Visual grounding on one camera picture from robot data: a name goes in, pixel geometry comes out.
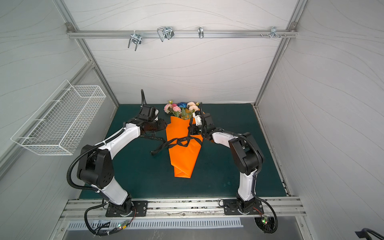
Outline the peach fake flower spray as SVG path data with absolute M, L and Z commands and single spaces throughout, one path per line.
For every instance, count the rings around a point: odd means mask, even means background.
M 188 110 L 187 113 L 193 114 L 193 113 L 199 111 L 200 110 L 199 104 L 200 103 L 195 103 L 195 102 L 187 103 L 187 110 Z

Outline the pink fake flower spray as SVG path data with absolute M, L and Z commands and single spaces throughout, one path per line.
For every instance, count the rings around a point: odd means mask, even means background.
M 168 101 L 168 103 L 164 106 L 164 112 L 166 114 L 170 114 L 170 115 L 174 116 L 172 114 L 172 104 L 174 104 L 174 102 L 172 100 Z

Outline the blue fake rose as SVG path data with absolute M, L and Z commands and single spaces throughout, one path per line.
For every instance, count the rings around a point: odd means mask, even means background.
M 187 103 L 179 103 L 178 107 L 181 109 L 181 111 L 186 111 L 188 110 L 188 105 Z

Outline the orange wrapping paper sheet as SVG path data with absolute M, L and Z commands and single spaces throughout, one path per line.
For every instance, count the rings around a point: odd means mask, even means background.
M 176 178 L 191 178 L 202 148 L 203 138 L 188 134 L 192 120 L 194 119 L 171 117 L 171 122 L 166 128 L 167 140 L 170 142 L 170 161 Z

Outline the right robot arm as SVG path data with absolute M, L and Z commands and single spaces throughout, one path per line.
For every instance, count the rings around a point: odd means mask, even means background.
M 236 206 L 241 214 L 251 212 L 254 206 L 259 204 L 256 183 L 264 161 L 263 154 L 252 134 L 238 134 L 202 124 L 193 124 L 189 132 L 230 149 L 234 163 L 240 172 Z

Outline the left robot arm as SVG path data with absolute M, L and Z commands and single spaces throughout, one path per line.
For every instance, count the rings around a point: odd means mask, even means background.
M 69 166 L 68 184 L 74 189 L 98 193 L 116 208 L 118 214 L 127 216 L 133 209 L 132 197 L 116 180 L 113 159 L 133 140 L 147 132 L 165 130 L 166 126 L 163 119 L 145 121 L 133 118 L 109 138 L 96 145 L 84 146 Z

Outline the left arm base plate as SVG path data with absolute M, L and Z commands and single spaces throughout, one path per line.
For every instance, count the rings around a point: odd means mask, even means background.
M 107 207 L 106 217 L 145 217 L 147 214 L 148 201 L 128 200 L 123 205 L 110 203 Z

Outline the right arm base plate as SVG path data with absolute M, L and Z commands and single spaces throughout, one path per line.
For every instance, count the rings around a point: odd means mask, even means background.
M 264 209 L 261 201 L 255 198 L 249 201 L 242 199 L 221 199 L 219 206 L 224 209 L 226 216 L 230 215 L 264 215 Z

